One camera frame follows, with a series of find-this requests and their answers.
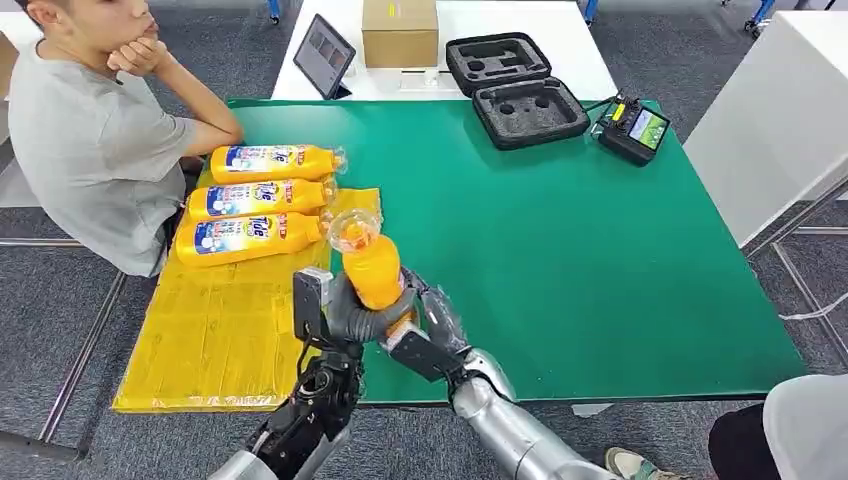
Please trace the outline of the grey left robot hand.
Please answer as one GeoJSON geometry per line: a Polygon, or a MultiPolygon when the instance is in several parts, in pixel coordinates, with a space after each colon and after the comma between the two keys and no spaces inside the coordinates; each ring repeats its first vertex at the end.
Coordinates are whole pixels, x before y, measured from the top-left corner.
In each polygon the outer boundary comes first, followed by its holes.
{"type": "Polygon", "coordinates": [[[327,324],[332,337],[369,343],[383,336],[414,307],[417,291],[407,288],[400,297],[381,310],[367,308],[344,272],[334,279],[327,306],[327,324]]]}

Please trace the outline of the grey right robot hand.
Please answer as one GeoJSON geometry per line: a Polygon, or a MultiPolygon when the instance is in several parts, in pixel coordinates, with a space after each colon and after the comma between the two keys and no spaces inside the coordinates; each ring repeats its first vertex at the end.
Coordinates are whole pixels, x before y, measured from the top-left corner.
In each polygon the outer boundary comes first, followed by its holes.
{"type": "Polygon", "coordinates": [[[401,267],[408,284],[417,292],[417,311],[420,323],[430,340],[444,351],[464,355],[470,349],[462,318],[453,303],[438,285],[426,282],[417,272],[401,267]]]}

